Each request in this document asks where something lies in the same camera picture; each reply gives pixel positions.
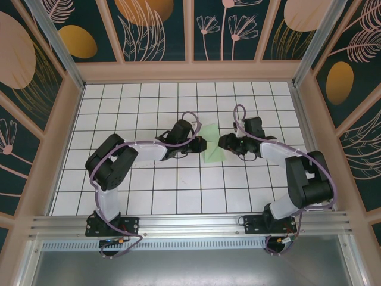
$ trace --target black mounting bracket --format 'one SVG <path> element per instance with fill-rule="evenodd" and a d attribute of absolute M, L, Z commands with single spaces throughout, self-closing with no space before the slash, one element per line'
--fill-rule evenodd
<path fill-rule="evenodd" d="M 243 226 L 246 234 L 287 234 L 289 228 L 292 232 L 296 232 L 296 223 L 293 217 L 276 220 L 268 228 L 265 224 L 263 215 L 243 216 Z"/>
<path fill-rule="evenodd" d="M 127 231 L 133 234 L 138 234 L 139 218 L 138 217 L 121 217 L 119 215 L 110 222 L 113 226 L 122 231 Z M 94 217 L 89 217 L 86 220 L 87 237 L 120 237 L 123 236 L 120 232 L 111 229 L 97 214 L 94 212 Z"/>

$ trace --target green object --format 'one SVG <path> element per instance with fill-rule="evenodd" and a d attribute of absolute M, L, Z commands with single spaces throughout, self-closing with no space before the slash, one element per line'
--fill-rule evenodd
<path fill-rule="evenodd" d="M 204 151 L 204 163 L 216 163 L 225 160 L 225 154 L 218 146 L 220 140 L 220 132 L 218 130 L 218 124 L 213 123 L 205 125 L 201 128 L 198 136 L 203 137 L 207 141 L 207 149 Z"/>

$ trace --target floral illustration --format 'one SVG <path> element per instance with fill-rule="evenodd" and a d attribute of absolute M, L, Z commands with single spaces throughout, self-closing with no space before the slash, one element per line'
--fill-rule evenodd
<path fill-rule="evenodd" d="M 7 125 L 7 122 L 4 118 L 0 119 L 0 156 L 8 156 L 11 155 L 19 160 L 21 160 L 24 163 L 27 163 L 29 165 L 32 165 L 32 162 L 29 162 L 20 156 L 13 153 L 13 144 L 16 138 L 17 133 L 17 124 L 16 122 L 10 120 L 9 125 Z M 14 175 L 17 175 L 19 177 L 22 177 L 24 179 L 27 179 L 28 176 L 24 175 L 18 171 L 12 170 L 6 166 L 3 166 L 0 164 L 0 169 L 6 170 L 7 172 L 10 172 Z"/>
<path fill-rule="evenodd" d="M 205 51 L 205 56 L 207 58 L 207 61 L 209 60 L 209 58 L 208 58 L 207 46 L 205 44 L 205 35 L 219 32 L 220 26 L 218 26 L 217 24 L 218 22 L 215 16 L 213 17 L 206 16 L 205 19 L 203 18 L 203 16 L 197 17 L 197 25 L 200 28 L 200 31 L 202 33 L 202 39 L 204 41 L 204 51 Z"/>
<path fill-rule="evenodd" d="M 262 0 L 251 0 L 251 1 L 243 1 L 243 0 L 222 0 L 222 4 L 224 5 L 224 16 L 222 18 L 222 31 L 221 31 L 221 61 L 224 60 L 224 31 L 225 31 L 225 19 L 226 19 L 226 11 L 228 8 L 239 7 L 239 6 L 251 6 L 260 4 Z"/>
<path fill-rule="evenodd" d="M 232 61 L 234 60 L 234 46 L 236 41 L 252 39 L 258 36 L 258 30 L 254 30 L 257 26 L 254 18 L 255 16 L 242 16 L 237 22 L 237 15 L 229 17 L 229 30 L 233 40 Z"/>

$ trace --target purple cable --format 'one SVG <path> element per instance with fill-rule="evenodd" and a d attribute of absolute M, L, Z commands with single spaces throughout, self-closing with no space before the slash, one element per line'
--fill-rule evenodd
<path fill-rule="evenodd" d="M 246 108 L 245 108 L 242 104 L 237 104 L 237 105 L 234 107 L 234 110 L 233 110 L 233 118 L 234 118 L 234 122 L 236 123 L 237 128 L 238 128 L 241 132 L 243 132 L 246 136 L 248 136 L 248 137 L 250 137 L 250 138 L 253 138 L 253 139 L 255 139 L 255 140 L 261 141 L 261 142 L 280 145 L 280 146 L 282 146 L 282 147 L 285 147 L 285 148 L 288 149 L 288 150 L 291 150 L 291 151 L 293 151 L 293 152 L 295 152 L 295 153 L 298 153 L 298 154 L 304 156 L 305 158 L 309 159 L 309 161 L 313 162 L 313 163 L 314 163 L 314 164 L 315 164 L 315 165 L 316 165 L 316 166 L 317 166 L 317 167 L 324 173 L 324 175 L 326 175 L 326 177 L 328 178 L 329 184 L 331 185 L 331 187 L 332 187 L 332 192 L 333 192 L 333 199 L 332 199 L 332 201 L 331 201 L 329 204 L 326 204 L 326 205 L 324 205 L 324 206 L 322 206 L 322 207 L 310 206 L 310 207 L 306 207 L 306 208 L 304 208 L 304 210 L 313 210 L 313 209 L 320 209 L 320 208 L 328 209 L 328 208 L 332 207 L 332 206 L 336 203 L 336 201 L 337 201 L 337 199 L 338 199 L 338 190 L 337 190 L 337 188 L 336 188 L 336 184 L 335 184 L 335 182 L 333 181 L 333 179 L 332 179 L 330 173 L 323 167 L 323 165 L 321 165 L 318 161 L 316 161 L 315 159 L 313 159 L 313 158 L 312 158 L 311 156 L 309 156 L 308 154 L 306 154 L 306 153 L 304 153 L 304 152 L 302 152 L 302 151 L 300 151 L 300 150 L 297 150 L 297 149 L 295 149 L 295 148 L 292 148 L 291 146 L 286 145 L 286 144 L 284 144 L 284 143 L 282 143 L 282 142 L 262 139 L 262 138 L 259 138 L 259 137 L 256 137 L 256 136 L 253 136 L 253 135 L 247 133 L 247 132 L 246 132 L 246 131 L 239 125 L 239 122 L 238 122 L 238 119 L 237 119 L 238 107 L 242 107 L 242 109 L 243 109 L 243 118 L 242 118 L 242 120 L 246 118 Z M 294 214 L 292 214 L 292 215 L 298 215 L 298 214 L 300 214 L 297 235 L 299 235 L 299 231 L 300 231 L 300 227 L 301 227 L 301 223 L 302 223 L 302 214 L 303 214 L 303 211 L 304 211 L 304 210 L 298 210 L 297 212 L 295 212 Z M 275 254 L 275 253 L 276 253 L 275 251 L 273 251 L 273 250 L 271 250 L 271 249 L 269 249 L 269 248 L 267 247 L 267 244 L 268 244 L 268 241 L 270 240 L 270 238 L 271 238 L 271 235 L 268 236 L 268 237 L 266 237 L 266 241 L 265 241 L 265 251 L 266 251 L 267 253 L 269 253 L 269 254 Z M 283 250 L 283 251 L 282 251 L 282 254 L 288 252 L 292 245 L 293 245 L 293 241 L 291 242 L 291 245 L 290 245 L 286 250 Z"/>
<path fill-rule="evenodd" d="M 91 173 L 90 175 L 90 184 L 95 188 L 95 204 L 96 204 L 96 208 L 97 208 L 97 211 L 98 211 L 98 214 L 99 216 L 101 217 L 101 219 L 113 230 L 117 231 L 117 232 L 120 232 L 121 234 L 123 235 L 127 235 L 129 237 L 138 237 L 139 239 L 137 241 L 135 241 L 129 248 L 127 248 L 126 250 L 123 250 L 123 251 L 120 251 L 118 252 L 117 254 L 113 255 L 113 256 L 106 256 L 103 252 L 103 249 L 105 247 L 107 247 L 108 245 L 111 245 L 112 243 L 109 243 L 109 244 L 105 244 L 102 248 L 101 248 L 101 254 L 103 256 L 103 258 L 108 258 L 108 259 L 113 259 L 113 258 L 117 258 L 117 257 L 120 257 L 124 254 L 126 254 L 127 252 L 129 252 L 131 250 L 131 248 L 133 248 L 136 244 L 138 244 L 139 242 L 142 241 L 143 237 L 139 234 L 133 234 L 131 232 L 127 232 L 127 231 L 122 231 L 121 229 L 118 229 L 116 228 L 115 226 L 113 226 L 112 224 L 109 223 L 109 221 L 107 221 L 105 215 L 103 214 L 103 211 L 101 210 L 101 206 L 99 204 L 99 185 L 97 185 L 96 183 L 94 183 L 94 176 L 95 174 L 97 173 L 97 171 L 99 170 L 99 168 L 101 167 L 101 165 L 107 160 L 108 157 L 110 157 L 112 154 L 114 154 L 117 150 L 125 147 L 125 146 L 131 146 L 131 145 L 138 145 L 138 144 L 151 144 L 151 143 L 154 143 L 154 144 L 157 144 L 157 145 L 161 145 L 161 146 L 164 146 L 164 147 L 181 147 L 181 146 L 184 146 L 188 143 L 190 143 L 193 139 L 196 138 L 196 135 L 197 133 L 200 131 L 201 129 L 201 122 L 198 120 L 198 117 L 195 113 L 193 112 L 190 112 L 190 111 L 187 111 L 187 112 L 184 112 L 183 115 L 182 115 L 182 119 L 184 119 L 184 115 L 185 114 L 191 114 L 193 115 L 195 118 L 196 118 L 196 122 L 197 122 L 197 127 L 196 127 L 196 130 L 195 130 L 195 133 L 193 134 L 193 136 L 187 140 L 186 142 L 184 143 L 181 143 L 181 144 L 166 144 L 166 143 L 162 143 L 160 141 L 149 141 L 149 140 L 145 140 L 145 141 L 134 141 L 134 142 L 125 142 L 123 144 L 120 144 L 118 146 L 116 146 L 114 149 L 112 149 L 105 157 L 103 157 L 101 159 L 101 161 L 95 166 L 93 172 Z"/>

